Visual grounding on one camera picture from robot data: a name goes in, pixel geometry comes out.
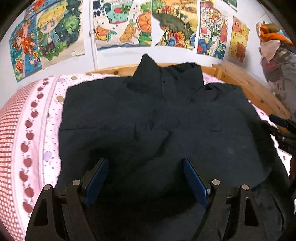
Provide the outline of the large black garment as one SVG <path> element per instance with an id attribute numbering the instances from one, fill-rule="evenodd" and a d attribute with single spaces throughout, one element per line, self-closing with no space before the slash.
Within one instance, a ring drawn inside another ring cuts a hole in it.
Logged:
<path id="1" fill-rule="evenodd" d="M 268 240 L 293 216 L 286 169 L 256 110 L 239 86 L 205 84 L 195 63 L 161 68 L 144 55 L 131 77 L 70 87 L 59 156 L 59 188 L 109 161 L 89 208 L 100 240 L 190 240 L 205 210 L 182 170 L 186 158 L 206 181 L 247 184 Z"/>

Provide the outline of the bagged clothes pile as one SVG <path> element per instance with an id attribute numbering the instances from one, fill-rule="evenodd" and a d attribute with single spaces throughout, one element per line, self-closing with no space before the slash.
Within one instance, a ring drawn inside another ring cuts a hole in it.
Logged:
<path id="1" fill-rule="evenodd" d="M 277 24 L 256 24 L 265 79 L 273 94 L 295 114 L 295 45 Z"/>

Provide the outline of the pink apple print quilt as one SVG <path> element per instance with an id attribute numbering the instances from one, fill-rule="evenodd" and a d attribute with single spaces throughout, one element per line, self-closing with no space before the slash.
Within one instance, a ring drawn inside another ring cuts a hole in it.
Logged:
<path id="1" fill-rule="evenodd" d="M 61 171 L 59 128 L 67 90 L 93 80 L 117 77 L 111 74 L 78 74 L 50 76 L 31 83 L 15 93 L 1 109 L 1 220 L 15 240 L 69 240 L 77 237 L 72 222 L 81 218 L 64 213 L 49 217 L 48 211 L 33 212 L 40 204 L 39 195 L 45 185 L 50 192 L 68 189 L 57 187 Z M 215 188 L 215 196 L 226 196 L 224 184 Z M 217 212 L 218 226 L 211 231 L 215 240 L 231 239 L 241 227 L 247 228 L 244 238 L 251 240 L 255 232 L 254 216 L 244 205 L 256 203 L 247 184 L 236 189 L 234 203 L 224 202 Z M 258 209 L 259 225 L 264 226 Z"/>

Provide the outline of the yellow bear drawing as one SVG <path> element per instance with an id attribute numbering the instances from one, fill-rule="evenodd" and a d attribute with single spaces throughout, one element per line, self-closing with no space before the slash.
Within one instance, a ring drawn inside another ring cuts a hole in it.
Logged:
<path id="1" fill-rule="evenodd" d="M 228 56 L 243 63 L 249 36 L 248 27 L 235 16 L 233 17 L 232 31 Z"/>

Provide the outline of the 2024 dragon drawing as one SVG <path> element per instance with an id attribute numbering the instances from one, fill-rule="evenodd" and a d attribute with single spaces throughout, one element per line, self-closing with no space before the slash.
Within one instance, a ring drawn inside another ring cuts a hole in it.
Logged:
<path id="1" fill-rule="evenodd" d="M 200 3 L 197 53 L 222 60 L 226 51 L 228 16 L 209 1 Z"/>

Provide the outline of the anime girl boy drawing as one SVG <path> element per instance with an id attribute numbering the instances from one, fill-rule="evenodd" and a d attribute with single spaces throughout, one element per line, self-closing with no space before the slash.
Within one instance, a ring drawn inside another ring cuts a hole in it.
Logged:
<path id="1" fill-rule="evenodd" d="M 85 53 L 82 2 L 34 1 L 10 37 L 17 82 L 51 65 Z"/>

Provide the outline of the landscape flower drawing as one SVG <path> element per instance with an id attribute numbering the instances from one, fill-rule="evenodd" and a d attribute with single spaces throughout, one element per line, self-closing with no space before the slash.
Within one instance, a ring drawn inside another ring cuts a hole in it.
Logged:
<path id="1" fill-rule="evenodd" d="M 158 46 L 194 49 L 198 26 L 197 1 L 152 1 L 152 16 L 164 31 Z"/>

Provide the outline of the orange fruit drawing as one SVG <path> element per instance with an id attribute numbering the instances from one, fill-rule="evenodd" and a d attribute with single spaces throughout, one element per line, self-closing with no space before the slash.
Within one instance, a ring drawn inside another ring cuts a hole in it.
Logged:
<path id="1" fill-rule="evenodd" d="M 97 50 L 152 44 L 152 2 L 93 1 Z"/>

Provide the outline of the wooden bed frame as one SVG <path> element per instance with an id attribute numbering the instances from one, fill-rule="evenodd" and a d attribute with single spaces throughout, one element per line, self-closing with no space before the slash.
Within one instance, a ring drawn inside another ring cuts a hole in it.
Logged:
<path id="1" fill-rule="evenodd" d="M 201 66 L 203 73 L 224 81 L 227 84 L 240 86 L 246 97 L 262 109 L 266 114 L 274 114 L 280 118 L 291 118 L 292 115 L 287 108 L 274 96 L 266 87 L 259 83 L 256 79 L 241 71 L 236 66 L 224 67 L 217 64 L 212 64 L 211 67 Z M 120 77 L 132 76 L 136 71 L 138 64 L 121 65 L 100 70 L 86 72 L 86 74 L 114 74 Z"/>

